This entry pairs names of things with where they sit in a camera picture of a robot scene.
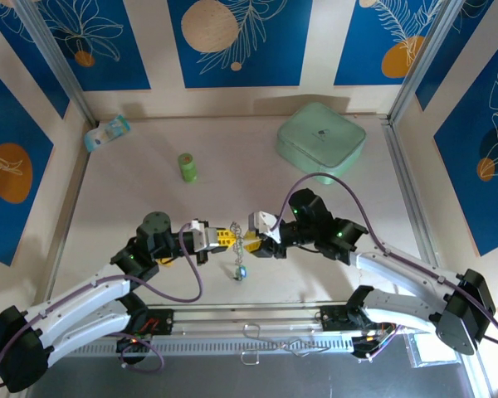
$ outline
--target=small plastic bottle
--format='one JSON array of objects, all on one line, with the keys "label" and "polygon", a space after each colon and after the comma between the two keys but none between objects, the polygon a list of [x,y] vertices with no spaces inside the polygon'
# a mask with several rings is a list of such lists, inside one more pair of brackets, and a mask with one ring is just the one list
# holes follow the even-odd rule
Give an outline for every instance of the small plastic bottle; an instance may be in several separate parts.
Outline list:
[{"label": "small plastic bottle", "polygon": [[124,116],[119,114],[112,119],[106,126],[92,129],[85,134],[85,146],[89,152],[94,151],[104,143],[108,143],[120,135],[124,135],[131,130],[129,123]]}]

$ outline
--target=white floor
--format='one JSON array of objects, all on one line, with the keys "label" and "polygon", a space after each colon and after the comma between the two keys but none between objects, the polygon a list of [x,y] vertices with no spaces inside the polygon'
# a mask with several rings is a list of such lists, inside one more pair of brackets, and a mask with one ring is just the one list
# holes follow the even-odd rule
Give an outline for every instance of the white floor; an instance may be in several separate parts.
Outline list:
[{"label": "white floor", "polygon": [[[106,144],[90,156],[76,211],[58,271],[53,296],[89,278],[135,235],[151,211],[164,211],[173,231],[193,218],[228,228],[247,228],[247,216],[277,213],[290,187],[303,176],[274,149],[276,131],[286,118],[156,119],[132,123],[132,133]],[[388,243],[418,255],[412,227],[385,142],[375,116],[353,121],[367,131],[359,160],[343,179],[365,205],[374,228]],[[177,156],[190,152],[198,180],[185,183]],[[363,224],[343,188],[305,184],[321,195],[335,216]],[[372,245],[366,236],[359,249]],[[199,303],[283,303],[346,300],[359,284],[387,291],[394,287],[374,274],[361,273],[322,255],[289,249],[287,260],[257,259],[248,253],[248,277],[232,279],[231,251],[210,256],[200,267],[204,295]],[[162,267],[151,279],[164,292],[189,298],[197,292],[184,259]],[[137,293],[148,304],[166,303],[146,289]]]}]

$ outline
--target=orange circle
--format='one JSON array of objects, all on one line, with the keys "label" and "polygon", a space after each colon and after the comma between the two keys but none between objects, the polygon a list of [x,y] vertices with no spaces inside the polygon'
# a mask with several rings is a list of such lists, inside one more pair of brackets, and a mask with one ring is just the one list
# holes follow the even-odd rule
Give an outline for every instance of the orange circle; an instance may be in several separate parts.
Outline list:
[{"label": "orange circle", "polygon": [[495,176],[495,163],[489,158],[483,158],[478,163],[477,172],[482,181],[490,181]]},{"label": "orange circle", "polygon": [[19,173],[10,172],[0,164],[0,197],[9,203],[18,204],[26,200],[32,188],[33,170],[30,156],[23,147],[15,143],[0,145],[0,161],[12,163],[21,162],[15,168]]},{"label": "orange circle", "polygon": [[382,60],[382,73],[390,78],[404,77],[422,46],[424,37],[413,36],[389,49]]},{"label": "orange circle", "polygon": [[84,66],[85,68],[90,68],[90,67],[94,66],[94,64],[95,64],[95,59],[92,56],[92,54],[90,54],[89,52],[83,51],[83,50],[79,50],[74,55],[74,59],[76,60],[76,62],[78,64],[80,64],[81,66]]}]

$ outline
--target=green cylinder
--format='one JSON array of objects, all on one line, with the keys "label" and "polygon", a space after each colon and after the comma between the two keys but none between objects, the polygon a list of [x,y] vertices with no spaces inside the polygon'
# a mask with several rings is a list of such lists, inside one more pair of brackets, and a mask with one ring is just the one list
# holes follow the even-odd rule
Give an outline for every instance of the green cylinder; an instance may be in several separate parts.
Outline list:
[{"label": "green cylinder", "polygon": [[190,153],[183,153],[178,157],[179,168],[185,182],[194,182],[198,178],[198,170],[193,156]]}]

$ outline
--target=light green box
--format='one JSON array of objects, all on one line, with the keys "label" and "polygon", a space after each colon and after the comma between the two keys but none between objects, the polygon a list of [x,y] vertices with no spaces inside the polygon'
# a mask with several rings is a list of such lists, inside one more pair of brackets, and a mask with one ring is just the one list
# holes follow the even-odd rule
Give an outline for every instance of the light green box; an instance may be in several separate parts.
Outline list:
[{"label": "light green box", "polygon": [[[340,177],[359,157],[364,143],[364,129],[314,102],[282,124],[276,151],[303,172]],[[324,184],[334,182],[327,177],[316,179]]]}]

